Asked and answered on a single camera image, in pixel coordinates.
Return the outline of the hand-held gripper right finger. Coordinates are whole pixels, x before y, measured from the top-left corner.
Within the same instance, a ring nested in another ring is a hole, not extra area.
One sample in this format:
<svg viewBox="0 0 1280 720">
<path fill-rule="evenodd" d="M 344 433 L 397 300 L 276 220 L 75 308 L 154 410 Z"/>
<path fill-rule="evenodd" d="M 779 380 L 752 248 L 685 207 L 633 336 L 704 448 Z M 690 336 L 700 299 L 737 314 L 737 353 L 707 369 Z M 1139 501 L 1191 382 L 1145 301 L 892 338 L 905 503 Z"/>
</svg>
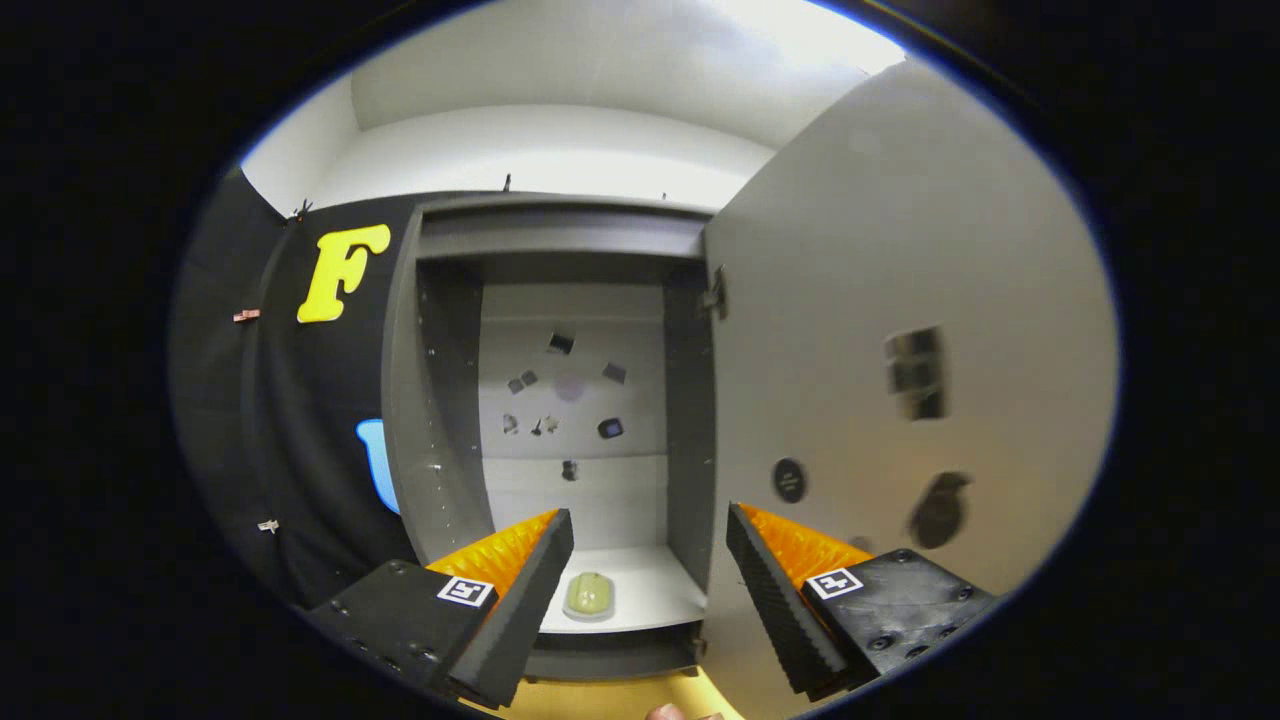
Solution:
<svg viewBox="0 0 1280 720">
<path fill-rule="evenodd" d="M 726 544 L 790 688 L 826 700 L 937 650 L 997 602 L 914 550 L 872 556 L 748 503 Z"/>
</svg>

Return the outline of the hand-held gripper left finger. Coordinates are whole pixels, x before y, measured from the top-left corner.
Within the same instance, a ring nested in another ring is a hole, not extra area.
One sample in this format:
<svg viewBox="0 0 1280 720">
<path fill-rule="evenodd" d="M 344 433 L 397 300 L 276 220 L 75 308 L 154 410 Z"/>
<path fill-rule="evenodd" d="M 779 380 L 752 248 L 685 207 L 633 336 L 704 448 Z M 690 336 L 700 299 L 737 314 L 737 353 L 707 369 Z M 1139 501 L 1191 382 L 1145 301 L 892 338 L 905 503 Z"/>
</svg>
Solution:
<svg viewBox="0 0 1280 720">
<path fill-rule="evenodd" d="M 571 512 L 553 509 L 429 565 L 384 562 L 302 615 L 407 688 L 503 708 L 572 551 Z"/>
</svg>

